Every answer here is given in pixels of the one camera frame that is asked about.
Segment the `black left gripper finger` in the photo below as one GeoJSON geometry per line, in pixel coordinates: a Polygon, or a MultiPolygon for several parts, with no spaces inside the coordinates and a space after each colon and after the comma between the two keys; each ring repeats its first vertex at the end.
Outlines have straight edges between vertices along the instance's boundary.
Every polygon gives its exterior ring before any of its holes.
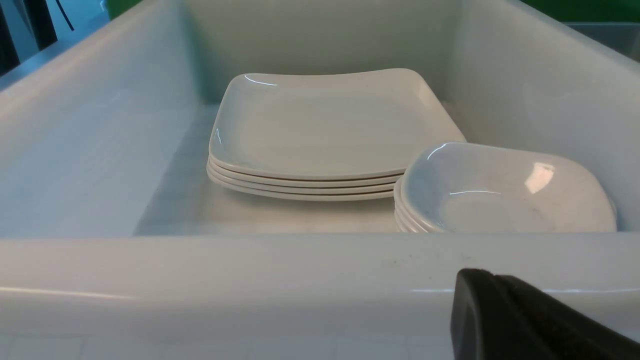
{"type": "Polygon", "coordinates": [[[456,360],[637,360],[637,341],[512,275],[463,268],[450,337],[456,360]]]}

